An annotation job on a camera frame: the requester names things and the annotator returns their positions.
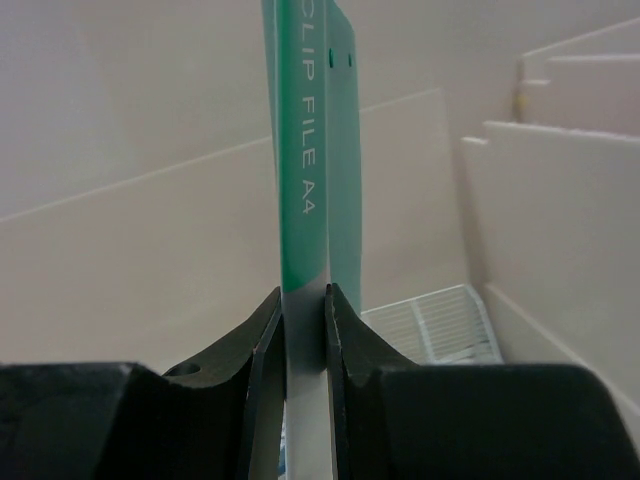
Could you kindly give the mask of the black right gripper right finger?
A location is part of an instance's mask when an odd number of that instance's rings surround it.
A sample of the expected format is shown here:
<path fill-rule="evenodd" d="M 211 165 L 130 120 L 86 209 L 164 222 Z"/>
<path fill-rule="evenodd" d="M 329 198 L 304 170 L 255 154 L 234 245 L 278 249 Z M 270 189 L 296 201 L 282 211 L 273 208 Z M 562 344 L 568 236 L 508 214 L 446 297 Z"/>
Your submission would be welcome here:
<path fill-rule="evenodd" d="M 325 294 L 338 479 L 635 479 L 605 384 L 571 364 L 418 365 Z"/>

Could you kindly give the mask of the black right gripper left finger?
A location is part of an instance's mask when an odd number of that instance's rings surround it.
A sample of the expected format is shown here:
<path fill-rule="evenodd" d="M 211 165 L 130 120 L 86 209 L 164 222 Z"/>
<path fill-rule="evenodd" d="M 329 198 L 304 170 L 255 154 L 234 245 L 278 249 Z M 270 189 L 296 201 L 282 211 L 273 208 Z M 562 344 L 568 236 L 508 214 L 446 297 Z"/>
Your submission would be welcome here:
<path fill-rule="evenodd" d="M 5 365 L 5 479 L 275 479 L 281 295 L 164 374 L 133 362 Z"/>

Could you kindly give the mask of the green clip file folder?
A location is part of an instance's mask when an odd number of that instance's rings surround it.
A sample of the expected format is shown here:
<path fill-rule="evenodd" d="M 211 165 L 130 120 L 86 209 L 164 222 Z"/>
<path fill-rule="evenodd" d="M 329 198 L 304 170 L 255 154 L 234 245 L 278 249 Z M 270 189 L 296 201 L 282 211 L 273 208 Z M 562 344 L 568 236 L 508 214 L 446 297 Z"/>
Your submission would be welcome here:
<path fill-rule="evenodd" d="M 262 14 L 279 204 L 285 475 L 329 479 L 327 287 L 361 302 L 355 33 L 334 1 L 266 1 Z"/>

